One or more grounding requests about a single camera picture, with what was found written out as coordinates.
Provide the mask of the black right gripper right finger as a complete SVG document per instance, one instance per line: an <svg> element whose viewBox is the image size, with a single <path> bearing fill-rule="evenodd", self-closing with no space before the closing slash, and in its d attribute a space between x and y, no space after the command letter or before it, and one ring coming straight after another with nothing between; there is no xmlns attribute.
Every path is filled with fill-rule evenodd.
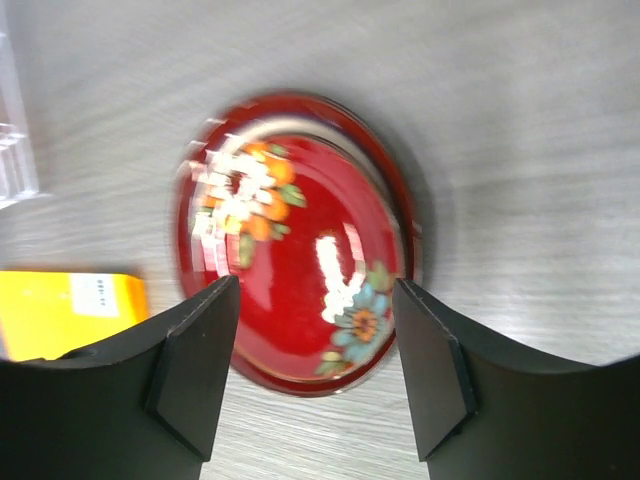
<svg viewBox="0 0 640 480"><path fill-rule="evenodd" d="M393 316L419 459L433 479L635 479L639 359L595 366L517 342L413 281Z"/></svg>

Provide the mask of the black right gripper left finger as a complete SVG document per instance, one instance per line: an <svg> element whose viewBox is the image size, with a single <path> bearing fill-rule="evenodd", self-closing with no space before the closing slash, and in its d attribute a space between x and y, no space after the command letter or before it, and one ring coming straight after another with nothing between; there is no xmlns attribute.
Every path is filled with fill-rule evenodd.
<svg viewBox="0 0 640 480"><path fill-rule="evenodd" d="M196 479L212 455L240 309L225 276L55 360L1 364L5 479Z"/></svg>

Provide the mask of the large red cream plate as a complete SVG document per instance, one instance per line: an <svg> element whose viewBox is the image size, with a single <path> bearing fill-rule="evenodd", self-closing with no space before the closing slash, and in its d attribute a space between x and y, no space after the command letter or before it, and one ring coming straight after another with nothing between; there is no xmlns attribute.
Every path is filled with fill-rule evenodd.
<svg viewBox="0 0 640 480"><path fill-rule="evenodd" d="M206 143L217 146L224 135L238 132L242 124L273 113L312 119L323 126L331 126L352 140L365 154L368 164L381 176L383 195L398 221L406 259L406 277L422 283L426 274L422 222L409 176L400 163L404 156L389 136L353 112L348 105L309 90L262 90L240 98L209 118L202 138Z"/></svg>

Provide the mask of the red floral plate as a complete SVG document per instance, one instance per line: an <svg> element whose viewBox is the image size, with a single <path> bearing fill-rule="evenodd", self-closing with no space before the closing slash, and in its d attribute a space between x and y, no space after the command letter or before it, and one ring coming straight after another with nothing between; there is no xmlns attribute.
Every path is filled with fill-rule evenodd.
<svg viewBox="0 0 640 480"><path fill-rule="evenodd" d="M399 224L355 143L271 114L189 144L174 239L182 290L240 284L233 368L297 397L339 393L390 352L391 291L406 275Z"/></svg>

